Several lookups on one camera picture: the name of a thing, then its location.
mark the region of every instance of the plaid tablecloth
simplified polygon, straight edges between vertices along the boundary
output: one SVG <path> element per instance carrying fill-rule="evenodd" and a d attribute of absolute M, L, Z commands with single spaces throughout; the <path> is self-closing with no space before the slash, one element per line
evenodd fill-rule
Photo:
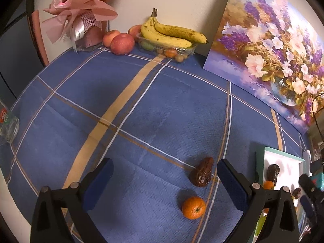
<path fill-rule="evenodd" d="M 223 242 L 242 213 L 216 163 L 205 188 L 188 180 L 193 167 L 226 157 L 253 181 L 257 145 L 301 157 L 309 144 L 262 101 L 203 70 L 204 60 L 177 64 L 99 48 L 68 50 L 46 67 L 13 106 L 16 139 L 0 147 L 1 170 L 27 221 L 42 186 L 67 187 L 109 157 L 114 175 L 89 212 L 108 242 Z M 193 195 L 207 211 L 188 220 L 180 206 Z"/>

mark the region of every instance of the cable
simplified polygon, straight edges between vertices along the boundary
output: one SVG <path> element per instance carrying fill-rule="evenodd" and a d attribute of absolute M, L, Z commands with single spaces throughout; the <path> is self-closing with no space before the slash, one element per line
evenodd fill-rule
<path fill-rule="evenodd" d="M 322 95 L 324 95 L 324 93 L 321 93 L 321 94 L 319 94 L 319 95 L 317 95 L 317 96 L 314 97 L 314 99 L 313 99 L 313 101 L 312 101 L 312 112 L 313 112 L 313 115 L 314 115 L 314 120 L 315 120 L 315 123 L 316 123 L 316 127 L 317 127 L 317 129 L 318 129 L 318 131 L 319 131 L 319 133 L 320 133 L 320 136 L 321 136 L 321 138 L 322 138 L 322 141 L 323 141 L 323 143 L 324 143 L 324 137 L 323 137 L 323 134 L 322 134 L 322 132 L 321 132 L 321 130 L 320 130 L 319 124 L 317 123 L 317 119 L 316 119 L 316 113 L 318 113 L 318 112 L 319 112 L 320 110 L 322 110 L 324 107 L 321 108 L 321 109 L 319 109 L 319 110 L 317 110 L 316 113 L 314 113 L 314 109 L 313 109 L 314 100 L 315 100 L 317 97 L 320 97 L 320 96 L 322 96 Z"/>

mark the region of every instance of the wall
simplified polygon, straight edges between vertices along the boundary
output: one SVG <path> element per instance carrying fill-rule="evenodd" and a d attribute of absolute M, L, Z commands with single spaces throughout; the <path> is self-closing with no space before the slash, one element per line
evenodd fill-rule
<path fill-rule="evenodd" d="M 35 8 L 40 11 L 48 7 L 52 0 L 35 0 Z M 306 0 L 288 0 L 310 22 L 320 37 L 324 38 L 324 26 Z M 111 21 L 111 30 L 127 32 L 128 29 L 150 16 L 152 8 L 158 9 L 158 19 L 164 24 L 183 26 L 203 32 L 209 41 L 217 31 L 227 0 L 111 0 L 118 12 L 118 17 Z M 51 17 L 41 11 L 40 20 Z M 69 41 L 58 41 L 52 44 L 42 30 L 43 40 L 49 61 L 60 55 L 71 45 Z M 207 55 L 211 43 L 200 45 L 197 52 Z"/>

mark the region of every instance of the painting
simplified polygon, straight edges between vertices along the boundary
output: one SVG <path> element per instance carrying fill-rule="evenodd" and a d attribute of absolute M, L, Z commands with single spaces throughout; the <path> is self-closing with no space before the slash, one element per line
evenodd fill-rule
<path fill-rule="evenodd" d="M 322 45 L 287 0 L 228 0 L 204 69 L 261 99 L 304 133 L 324 107 Z"/>

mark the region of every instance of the banana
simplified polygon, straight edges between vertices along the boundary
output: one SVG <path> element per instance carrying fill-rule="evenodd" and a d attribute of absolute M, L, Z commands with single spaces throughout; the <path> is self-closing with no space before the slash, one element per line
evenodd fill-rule
<path fill-rule="evenodd" d="M 159 23 L 156 17 L 153 17 L 153 21 L 155 29 L 164 35 L 179 37 L 202 44 L 208 43 L 207 38 L 202 33 L 184 27 L 164 25 Z"/>
<path fill-rule="evenodd" d="M 177 47 L 177 48 L 188 48 L 192 45 L 191 42 L 185 39 L 171 37 L 157 32 L 154 28 L 154 23 L 153 23 L 153 18 L 156 16 L 157 16 L 157 12 L 155 8 L 153 8 L 151 17 L 141 26 L 141 33 L 144 38 L 148 40 L 156 41 L 158 43 L 168 44 L 170 46 Z"/>

